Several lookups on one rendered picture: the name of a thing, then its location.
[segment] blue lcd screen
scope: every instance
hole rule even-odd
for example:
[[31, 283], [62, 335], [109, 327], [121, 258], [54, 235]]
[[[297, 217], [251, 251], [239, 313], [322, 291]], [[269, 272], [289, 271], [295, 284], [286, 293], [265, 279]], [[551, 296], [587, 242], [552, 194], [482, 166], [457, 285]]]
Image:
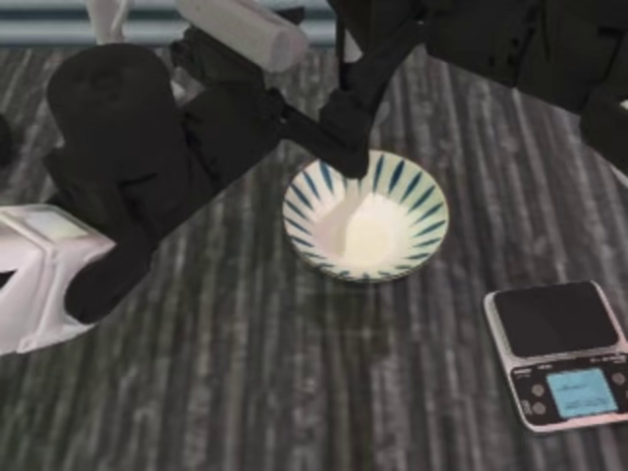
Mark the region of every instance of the blue lcd screen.
[[563, 419], [616, 412], [617, 403], [600, 368], [548, 375], [548, 384]]

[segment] bowl rim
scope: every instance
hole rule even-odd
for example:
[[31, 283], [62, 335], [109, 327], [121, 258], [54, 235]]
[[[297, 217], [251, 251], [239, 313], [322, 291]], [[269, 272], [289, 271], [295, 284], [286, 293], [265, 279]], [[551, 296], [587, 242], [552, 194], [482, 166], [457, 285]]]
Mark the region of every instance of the bowl rim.
[[450, 211], [450, 207], [449, 207], [449, 201], [447, 200], [447, 197], [445, 195], [445, 192], [443, 191], [443, 188], [441, 187], [441, 184], [434, 178], [434, 176], [428, 172], [424, 167], [422, 167], [421, 165], [417, 164], [416, 162], [414, 162], [413, 160], [408, 159], [407, 157], [403, 157], [402, 155], [396, 154], [394, 152], [390, 152], [388, 150], [381, 150], [381, 149], [370, 149], [369, 150], [369, 154], [370, 153], [382, 153], [382, 154], [387, 154], [387, 155], [392, 155], [394, 157], [397, 157], [399, 159], [403, 159], [404, 161], [406, 161], [407, 163], [409, 163], [410, 165], [416, 167], [418, 170], [420, 170], [421, 172], [423, 172], [425, 175], [427, 175], [428, 177], [430, 177], [432, 179], [432, 181], [434, 182], [434, 184], [436, 185], [437, 189], [439, 190], [440, 194], [443, 196], [443, 203], [445, 204], [445, 212], [446, 212], [446, 224], [445, 224], [445, 233], [443, 234], [443, 237], [441, 238], [441, 241], [436, 245], [436, 247], [434, 248], [434, 250], [432, 250], [432, 252], [430, 253], [430, 256], [425, 258], [424, 260], [421, 260], [417, 265], [413, 266], [412, 268], [405, 270], [397, 275], [390, 275], [388, 277], [377, 277], [377, 278], [368, 278], [368, 279], [364, 279], [364, 278], [354, 278], [354, 277], [343, 277], [337, 273], [332, 272], [331, 270], [327, 269], [327, 268], [322, 268], [319, 265], [316, 265], [312, 260], [310, 260], [308, 257], [306, 257], [305, 255], [303, 255], [303, 253], [301, 252], [301, 250], [298, 249], [298, 247], [296, 246], [296, 244], [294, 243], [294, 241], [290, 238], [289, 233], [288, 233], [288, 223], [286, 222], [286, 217], [285, 217], [285, 213], [284, 213], [284, 207], [286, 205], [286, 198], [288, 196], [288, 192], [292, 186], [292, 184], [294, 183], [294, 181], [301, 175], [303, 174], [303, 172], [305, 172], [305, 170], [307, 170], [310, 166], [312, 166], [313, 164], [317, 163], [317, 162], [323, 162], [325, 163], [325, 165], [330, 166], [329, 164], [327, 164], [326, 162], [324, 162], [322, 159], [313, 157], [309, 162], [304, 163], [303, 165], [300, 165], [298, 167], [298, 171], [289, 179], [288, 184], [286, 185], [286, 188], [283, 192], [283, 198], [282, 198], [282, 223], [283, 223], [283, 233], [284, 233], [284, 238], [287, 240], [288, 244], [290, 245], [290, 247], [292, 248], [292, 251], [296, 253], [297, 257], [299, 259], [301, 259], [303, 262], [305, 262], [305, 264], [308, 266], [308, 268], [313, 269], [314, 271], [318, 272], [318, 273], [324, 273], [325, 275], [327, 275], [328, 277], [337, 280], [337, 281], [341, 281], [341, 282], [345, 282], [345, 283], [353, 283], [353, 284], [361, 284], [361, 285], [378, 285], [381, 283], [390, 283], [390, 282], [394, 282], [403, 278], [407, 278], [410, 275], [413, 275], [414, 273], [418, 272], [420, 269], [422, 269], [423, 267], [425, 267], [430, 261], [432, 261], [435, 256], [441, 252], [441, 250], [443, 249], [443, 245], [445, 244], [445, 242], [447, 241], [447, 238], [449, 236], [449, 229], [450, 229], [450, 223], [451, 223], [451, 211]]

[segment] dark wooden surface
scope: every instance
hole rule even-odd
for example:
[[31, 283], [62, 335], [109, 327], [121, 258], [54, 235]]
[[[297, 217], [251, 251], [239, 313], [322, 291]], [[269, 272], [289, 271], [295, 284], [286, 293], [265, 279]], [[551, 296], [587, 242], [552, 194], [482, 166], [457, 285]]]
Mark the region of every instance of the dark wooden surface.
[[[68, 51], [0, 50], [21, 156], [0, 204], [41, 201], [58, 141], [44, 84]], [[331, 52], [276, 78], [314, 113]], [[568, 115], [417, 52], [373, 145], [449, 198], [445, 248], [360, 288], [310, 271], [280, 218], [310, 158], [283, 144], [163, 244], [83, 338], [0, 358], [7, 471], [624, 471], [628, 426], [548, 437], [514, 414], [481, 311], [496, 288], [596, 280], [628, 320], [628, 199]]]

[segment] kitchen scale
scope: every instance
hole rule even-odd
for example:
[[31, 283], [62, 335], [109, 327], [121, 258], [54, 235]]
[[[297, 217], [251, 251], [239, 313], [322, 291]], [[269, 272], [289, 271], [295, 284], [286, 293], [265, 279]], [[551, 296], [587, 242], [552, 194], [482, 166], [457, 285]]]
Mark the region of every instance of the kitchen scale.
[[628, 342], [597, 284], [498, 291], [485, 298], [485, 310], [529, 429], [628, 420]]

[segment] bowl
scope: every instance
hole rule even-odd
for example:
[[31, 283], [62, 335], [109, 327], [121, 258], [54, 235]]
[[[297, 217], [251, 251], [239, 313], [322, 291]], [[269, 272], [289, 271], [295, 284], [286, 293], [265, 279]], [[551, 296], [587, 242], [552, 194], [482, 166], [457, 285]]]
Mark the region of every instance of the bowl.
[[317, 160], [292, 180], [284, 227], [296, 253], [326, 275], [380, 283], [405, 277], [439, 250], [449, 228], [445, 195], [419, 165], [372, 150], [350, 181]]

